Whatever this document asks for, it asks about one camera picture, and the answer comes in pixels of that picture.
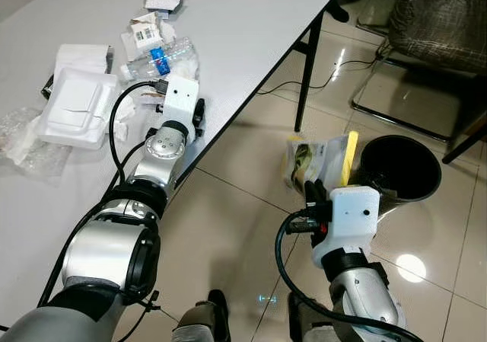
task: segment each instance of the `trash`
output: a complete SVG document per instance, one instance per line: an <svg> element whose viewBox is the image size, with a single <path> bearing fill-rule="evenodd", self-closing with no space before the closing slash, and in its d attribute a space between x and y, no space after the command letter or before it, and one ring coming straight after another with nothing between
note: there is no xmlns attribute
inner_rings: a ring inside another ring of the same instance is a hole
<svg viewBox="0 0 487 342"><path fill-rule="evenodd" d="M41 111L21 108L0 119L0 158L26 174L47 179L62 174L71 147L40 140L35 126Z"/></svg>
<svg viewBox="0 0 487 342"><path fill-rule="evenodd" d="M109 45L63 44L56 55L54 86L63 68L103 74L110 72L112 61L113 49Z"/></svg>
<svg viewBox="0 0 487 342"><path fill-rule="evenodd" d="M129 126L127 121L135 116L135 105L132 97L127 95L120 103L115 115L115 122L113 123L113 134L115 139L120 142L125 142L129 134Z"/></svg>
<svg viewBox="0 0 487 342"><path fill-rule="evenodd" d="M188 37L152 49L142 58L120 67L126 81L164 77L169 72L188 79L198 79L199 61Z"/></svg>
<svg viewBox="0 0 487 342"><path fill-rule="evenodd" d="M163 11L173 11L181 0L145 0L147 9L158 9Z"/></svg>
<svg viewBox="0 0 487 342"><path fill-rule="evenodd" d="M120 37L130 62L142 57L148 51L172 43L176 39L176 31L170 24L164 22L163 14L151 12L133 18L130 29L132 32L123 32Z"/></svg>
<svg viewBox="0 0 487 342"><path fill-rule="evenodd" d="M352 169L358 133L323 141L289 139L284 161L284 181L304 194L306 181L321 179L326 191L346 186Z"/></svg>
<svg viewBox="0 0 487 342"><path fill-rule="evenodd" d="M140 53L154 49L163 43L154 12L134 18L131 22L135 46Z"/></svg>
<svg viewBox="0 0 487 342"><path fill-rule="evenodd" d="M37 125L46 142L99 149L118 95L116 75L64 68Z"/></svg>

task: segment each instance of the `black power cord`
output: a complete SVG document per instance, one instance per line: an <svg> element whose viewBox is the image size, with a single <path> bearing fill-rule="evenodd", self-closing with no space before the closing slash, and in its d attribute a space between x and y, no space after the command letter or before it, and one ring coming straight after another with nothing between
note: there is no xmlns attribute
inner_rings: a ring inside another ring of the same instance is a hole
<svg viewBox="0 0 487 342"><path fill-rule="evenodd" d="M115 148L115 135L113 133L113 127L115 125L115 116L116 116L116 111L118 110L120 104L122 103L123 99L127 97L127 95L134 91L137 88L140 87L156 87L157 82L152 82L152 81L144 81L144 82L139 82L135 83L134 85L131 85L128 87L122 94L116 99L115 104L113 105L112 112L110 114L110 121L108 122L108 139L110 142L110 151L112 153L112 158L113 162L115 163L116 169L118 171L118 175L120 177L120 184L125 182L125 172L123 171L123 166L120 163L119 157L116 154L116 148Z"/></svg>
<svg viewBox="0 0 487 342"><path fill-rule="evenodd" d="M141 316L138 318L137 322L133 325L133 327L130 328L130 331L128 331L125 336L120 338L118 342L124 342L125 340L128 340L129 337L132 335L132 333L134 333L135 329L137 329L138 325L142 322L142 319L144 319L147 313L151 312L152 310L161 310L160 306L156 306L153 304L153 302L155 302L158 299L158 296L159 296L159 292L155 290L152 293L151 298L149 299L147 304L144 304L143 302L138 302L139 304L144 306L144 311L142 312Z"/></svg>
<svg viewBox="0 0 487 342"><path fill-rule="evenodd" d="M311 89L325 88L328 85L329 81L333 78L333 76L335 75L335 73L338 71L338 69L340 69L345 64L349 64L351 62L359 62L359 63L362 63L362 64L367 64L367 66L364 67L364 68L361 68L361 69L350 69L350 70L347 70L347 72L356 72L358 70L369 69L377 60L381 60L381 59L384 58L384 52L387 51L389 48L390 48L390 44L387 41L384 41L375 50L375 53L374 53L375 59L374 60L372 60L370 62L365 62L364 60L348 60L346 62L343 62L343 63L341 63L340 65L338 65L333 70L332 74L328 77L328 79L326 80L326 82L324 82L322 85L318 85L318 86L310 85L309 88L311 88ZM269 93L272 93L274 91L277 91L278 89L280 89L280 87L283 87L285 85L302 85L302 84L303 84L302 82L298 82L298 81L287 81L287 82L281 83L280 85L274 87L273 89L270 89L269 91L257 92L256 94L269 94Z"/></svg>
<svg viewBox="0 0 487 342"><path fill-rule="evenodd" d="M376 61L376 59L372 60L371 62L365 62L363 60L349 60L347 62L343 62L342 64L340 64L339 66L337 66L332 74L328 77L328 79L326 80L325 83L323 83L322 85L318 85L318 86L314 86L314 85L310 85L310 88L311 89L321 89L321 88L325 88L326 85L328 85L329 81L331 80L331 78L333 78L333 76L335 75L335 72L337 71L338 68L344 66L345 64L349 64L351 62L359 62L359 63L362 63L362 64L367 64L368 66L366 66L365 68L362 68L362 69L355 69L355 70L365 70L365 69L368 69L370 66L372 66L372 64L374 64ZM302 82L298 82L298 81L287 81L287 82L284 82L284 83L281 83L280 85L274 87L273 89L270 89L269 91L264 91L264 92L257 92L256 94L269 94L269 93L272 93L274 91L277 91L278 89L280 89L280 87L284 86L284 85L302 85Z"/></svg>
<svg viewBox="0 0 487 342"><path fill-rule="evenodd" d="M341 321L345 322L348 324L354 324L354 325L364 325L368 327L373 327L373 328L379 328L384 331L388 331L391 334L393 334L394 338L396 340L401 341L401 342L423 342L421 338L415 336L413 333L407 331L406 329L402 329L401 327L398 327L394 324L388 324L384 323L383 321L377 321L375 319L369 319L369 318L362 318L362 317L355 317L351 315L344 315L340 313L335 313L330 311L329 309L325 308L324 306L316 303L314 300L308 298L304 292L302 292L291 280L291 277L289 277L288 273L286 272L284 262L282 260L282 252L281 252L281 244L282 244L282 239L284 238L284 234L286 233L286 229L288 226L291 224L293 220L299 217L308 217L310 215L310 211L308 209L303 209L300 211L297 211L296 213L290 214L284 222L281 224L281 227L278 230L278 233L275 237L275 247L274 247L274 252L275 252L275 261L277 263L277 268L279 270L279 273L288 286L288 288L308 307L312 308L315 312L318 312L322 315L324 315L327 318L336 320L336 321Z"/></svg>
<svg viewBox="0 0 487 342"><path fill-rule="evenodd" d="M135 152L137 152L142 146L144 146L144 144L145 144L145 140L143 142L140 142L136 146L134 146L132 149L130 149L130 152L127 153L127 155L123 159L122 163L120 163L122 165L122 168L124 168L126 166L126 164L129 161L130 157L132 157ZM104 198L115 187L116 180L118 180L118 179L119 179L119 172L117 171L113 175L113 178L112 178L110 184L108 185L107 190L103 194L102 198Z"/></svg>

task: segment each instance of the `crumpled paper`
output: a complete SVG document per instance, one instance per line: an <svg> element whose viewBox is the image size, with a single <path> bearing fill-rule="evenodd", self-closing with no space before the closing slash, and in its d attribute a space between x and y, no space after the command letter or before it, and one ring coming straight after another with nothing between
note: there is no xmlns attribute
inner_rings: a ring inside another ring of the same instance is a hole
<svg viewBox="0 0 487 342"><path fill-rule="evenodd" d="M147 9L173 11L180 2L181 0L145 0L145 7Z"/></svg>
<svg viewBox="0 0 487 342"><path fill-rule="evenodd" d="M116 110L115 122L113 123L113 135L120 142L125 142L129 135L127 121L135 116L135 105L132 97L127 96L120 103Z"/></svg>

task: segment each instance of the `electrical wire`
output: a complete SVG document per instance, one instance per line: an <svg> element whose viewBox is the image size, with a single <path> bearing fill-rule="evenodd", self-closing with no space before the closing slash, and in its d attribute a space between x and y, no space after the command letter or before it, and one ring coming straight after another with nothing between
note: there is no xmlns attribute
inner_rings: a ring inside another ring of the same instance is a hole
<svg viewBox="0 0 487 342"><path fill-rule="evenodd" d="M359 62L359 63L362 63L362 64L367 64L366 67L364 68L361 68L361 69L351 69L351 70L347 70L347 72L357 72L359 70L365 70L365 69L369 69L378 59L382 59L384 57L384 52L390 48L390 44L387 40L385 40L384 42L382 42L381 45L379 45L377 47L377 49L375 50L375 59L370 61L370 62L365 62L364 60L348 60L346 62L343 62L341 63L339 66L337 66L332 74L329 76L329 78L326 80L325 83L323 83L322 85L318 85L318 86L313 86L313 85L310 85L309 88L311 89L321 89L321 88L325 88L326 85L328 85L329 81L331 80L331 78L333 78L333 76L335 75L335 73L338 71L338 69L340 69L342 66L344 66L345 64L349 64L351 62ZM270 89L269 91L264 91L264 92L257 92L256 94L269 94L269 93L272 93L274 91L277 91L278 89L280 89L280 87L283 87L285 85L302 85L303 82L298 82L298 81L287 81L287 82L284 82L284 83L281 83L280 85Z"/></svg>
<svg viewBox="0 0 487 342"><path fill-rule="evenodd" d="M336 320L336 321L341 321L345 322L348 324L353 324L353 325L364 325L368 327L373 327L373 328L379 328L385 331L390 332L391 334L394 334L394 337L399 336L401 339L400 341L410 341L410 342L423 342L419 337L415 336L413 333L407 331L406 329L402 329L401 327L398 327L394 324L388 324L384 323L383 321L377 321L375 319L369 319L369 318L362 318L362 317L355 317L351 315L345 315L345 314L340 314L336 312L332 312L329 309L325 308L324 306L316 303L314 300L308 298L304 292L302 292L291 280L291 277L289 277L288 273L285 270L285 265L282 260L282 251L281 251L281 245L282 245L282 239L284 237L284 234L286 232L286 228L288 225L295 220L296 218L302 217L302 216L308 216L309 212L306 209L297 211L296 213L290 214L284 222L281 224L281 227L279 228L277 235L275 237L275 247L274 247L274 252L275 252L275 261L277 263L277 268L279 270L279 273L288 286L288 288L308 307L312 308L315 312L318 312L322 315L324 315L327 318Z"/></svg>
<svg viewBox="0 0 487 342"><path fill-rule="evenodd" d="M309 88L311 88L311 89L321 89L321 88L325 88L325 87L328 85L329 81L330 81L330 80L333 78L333 76L335 75L336 71L337 71L337 70L338 70L340 67L344 66L345 64L349 64L350 62L359 62L359 63L362 63L362 64L367 64L367 65L368 65L368 66L366 66L365 68L362 68L362 69L354 69L354 71L357 71L357 70L365 70L365 69L370 68L370 66L372 66L372 64L374 64L374 63L375 63L375 61L376 61L376 59L372 60L371 62L365 62L365 61L363 61L363 60L349 60L349 61L347 61L347 62L343 62L342 64L340 64L339 66L337 66L337 67L336 67L336 68L333 70L332 74L331 74L331 75L328 77L328 79L326 80L326 82L325 82L325 83L323 83L322 85L318 85L318 86L310 85L310 86L309 86ZM274 91L277 91L278 89L280 89L280 87L283 87L283 86L285 86L285 85L291 85L291 84L293 84L293 85L302 85L303 83L302 83L302 82L298 82L298 81L287 81L287 82L281 83L280 85L278 85L278 86L274 87L273 89L270 89L270 90L268 90L268 91L264 91L264 92L257 92L256 94L269 94L269 93L272 93L272 92L274 92Z"/></svg>
<svg viewBox="0 0 487 342"><path fill-rule="evenodd" d="M130 92L140 87L145 87L145 86L154 87L154 85L155 83L151 81L144 81L144 82L139 82L139 83L135 83L134 85L131 85L124 92L122 92L122 94L116 99L115 104L113 105L112 108L112 112L110 113L110 121L108 122L108 140L110 142L110 151L112 153L113 162L115 163L116 169L120 177L120 184L125 182L125 172L123 171L123 166L120 163L115 148L115 135L113 133L114 131L113 127L115 125L116 111L119 108L119 105L122 103L123 99L127 97L127 95Z"/></svg>
<svg viewBox="0 0 487 342"><path fill-rule="evenodd" d="M118 342L124 342L125 340L128 340L129 337L132 335L132 333L134 333L135 329L137 329L138 325L141 323L142 319L144 319L144 317L147 313L148 313L148 310L144 309L144 311L142 312L142 315L138 318L137 322L133 325L132 329L130 329L130 331L128 331L125 336L120 338L118 340Z"/></svg>
<svg viewBox="0 0 487 342"><path fill-rule="evenodd" d="M136 146L134 146L132 149L130 149L130 152L127 153L127 155L123 159L122 163L120 163L123 168L125 167L125 165L129 161L130 157L132 157L135 152L137 152L142 146L144 146L144 144L145 144L145 140L143 142L140 142ZM118 179L119 179L119 172L117 171L113 175L113 178L112 178L110 184L108 185L107 190L103 194L102 198L105 197L115 187L116 180L118 180Z"/></svg>

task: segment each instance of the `paper trash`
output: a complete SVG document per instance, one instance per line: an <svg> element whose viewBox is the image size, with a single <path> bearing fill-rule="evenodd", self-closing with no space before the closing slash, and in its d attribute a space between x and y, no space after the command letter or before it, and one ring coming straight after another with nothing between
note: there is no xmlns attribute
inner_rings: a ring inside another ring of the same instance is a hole
<svg viewBox="0 0 487 342"><path fill-rule="evenodd" d="M180 2L181 0L145 0L145 7L147 9L173 11Z"/></svg>
<svg viewBox="0 0 487 342"><path fill-rule="evenodd" d="M352 169L358 134L312 142L289 139L284 161L284 181L304 194L304 183L321 179L327 192L346 186Z"/></svg>

